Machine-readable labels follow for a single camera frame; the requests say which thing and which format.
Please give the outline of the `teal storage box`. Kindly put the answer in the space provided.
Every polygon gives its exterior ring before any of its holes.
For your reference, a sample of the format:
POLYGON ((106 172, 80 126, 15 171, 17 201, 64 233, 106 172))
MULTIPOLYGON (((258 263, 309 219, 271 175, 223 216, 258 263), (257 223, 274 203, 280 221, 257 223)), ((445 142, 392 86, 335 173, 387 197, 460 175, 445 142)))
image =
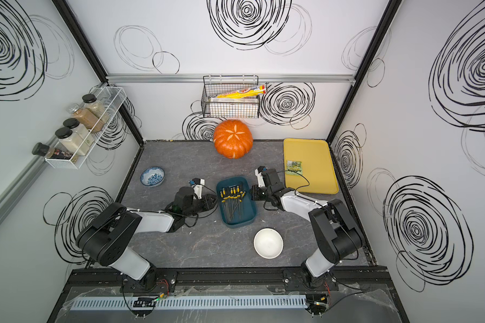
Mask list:
POLYGON ((216 193, 221 218, 227 227, 238 228, 254 222, 257 207, 246 178, 236 176, 222 180, 216 185, 216 193))

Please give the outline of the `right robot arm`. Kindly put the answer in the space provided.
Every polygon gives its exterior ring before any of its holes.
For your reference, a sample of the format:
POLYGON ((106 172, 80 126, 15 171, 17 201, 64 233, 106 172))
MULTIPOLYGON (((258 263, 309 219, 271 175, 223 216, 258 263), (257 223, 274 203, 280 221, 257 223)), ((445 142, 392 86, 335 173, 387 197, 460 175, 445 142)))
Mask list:
POLYGON ((343 260, 359 258, 365 237, 344 202, 316 200, 286 187, 274 168, 260 166, 255 175, 257 184, 251 189, 253 200, 270 203, 275 209, 294 213, 311 224, 317 249, 300 266, 307 288, 314 288, 343 260))

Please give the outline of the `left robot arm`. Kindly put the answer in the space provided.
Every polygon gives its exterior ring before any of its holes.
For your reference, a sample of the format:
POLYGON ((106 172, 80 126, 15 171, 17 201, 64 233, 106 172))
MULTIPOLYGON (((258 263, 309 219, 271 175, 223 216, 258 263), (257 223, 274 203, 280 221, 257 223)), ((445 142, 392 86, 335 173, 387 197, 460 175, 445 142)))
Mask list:
POLYGON ((174 233, 185 226, 188 219, 198 221, 201 213, 214 211, 218 205, 217 196, 202 195, 202 188, 202 185, 181 187, 174 201, 159 211, 112 203, 79 232, 77 247, 93 261, 118 270, 149 292, 160 281, 166 283, 167 280, 159 279, 156 267, 129 247, 132 238, 148 232, 174 233))

